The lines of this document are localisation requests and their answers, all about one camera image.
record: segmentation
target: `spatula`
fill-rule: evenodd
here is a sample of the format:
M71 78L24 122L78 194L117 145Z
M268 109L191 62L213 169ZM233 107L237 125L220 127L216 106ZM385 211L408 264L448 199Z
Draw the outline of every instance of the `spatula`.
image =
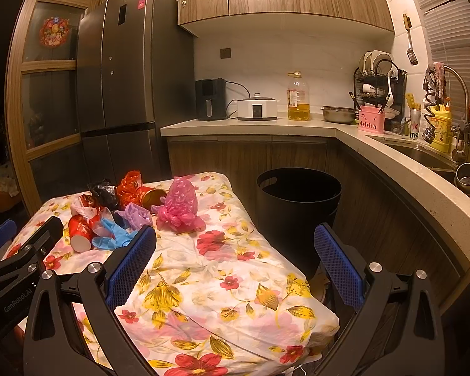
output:
M411 65L417 65L418 64L418 59L416 58L415 52L412 50L412 40L411 40L411 19L404 14L404 26L407 31L407 38L409 39L409 47L407 48L407 57L409 58L409 62L411 62Z

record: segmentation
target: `refrigerator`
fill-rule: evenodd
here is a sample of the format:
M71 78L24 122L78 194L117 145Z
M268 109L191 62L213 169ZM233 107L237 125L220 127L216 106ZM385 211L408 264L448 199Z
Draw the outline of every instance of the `refrigerator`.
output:
M79 28L76 101L91 182L171 178L160 128L196 117L193 36L176 0L108 0Z

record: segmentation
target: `kitchen sink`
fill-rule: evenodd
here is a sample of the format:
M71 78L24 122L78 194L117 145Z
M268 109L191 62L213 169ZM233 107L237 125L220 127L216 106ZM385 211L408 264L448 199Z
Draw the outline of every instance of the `kitchen sink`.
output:
M385 137L371 137L384 145L387 145L399 153L402 153L414 161L433 171L435 174L444 178L447 182L454 185L454 177L456 174L456 164L425 146L417 142L404 142L391 140Z

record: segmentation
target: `floral tablecloth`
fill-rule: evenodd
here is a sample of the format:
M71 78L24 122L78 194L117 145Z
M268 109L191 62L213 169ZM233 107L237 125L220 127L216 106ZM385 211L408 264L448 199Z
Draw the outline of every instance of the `floral tablecloth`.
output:
M303 274L255 230L224 175L187 178L206 231L155 228L156 251L126 304L115 309L141 354L165 376L268 376L319 359L339 328L336 315L311 296ZM171 183L147 186L167 190ZM70 247L70 203L79 195L46 202L6 256L57 216L65 231L45 259L47 268L76 273L90 262L104 262L111 252L76 253ZM75 311L95 360L110 367L83 306L75 304Z

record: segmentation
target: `wooden door frame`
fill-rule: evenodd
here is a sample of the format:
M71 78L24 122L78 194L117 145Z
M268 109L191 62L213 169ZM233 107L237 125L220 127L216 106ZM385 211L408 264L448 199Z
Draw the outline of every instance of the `wooden door frame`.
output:
M28 149L24 136L23 105L21 102L21 82L24 74L45 71L73 71L76 60L30 61L23 62L24 45L29 22L37 2L66 4L86 10L86 15L106 0L24 0L10 43L7 72L5 75L5 125L10 160L15 170L16 180L23 203L32 216L42 205L37 190L30 161L62 148L81 142L80 134L73 134L41 146Z

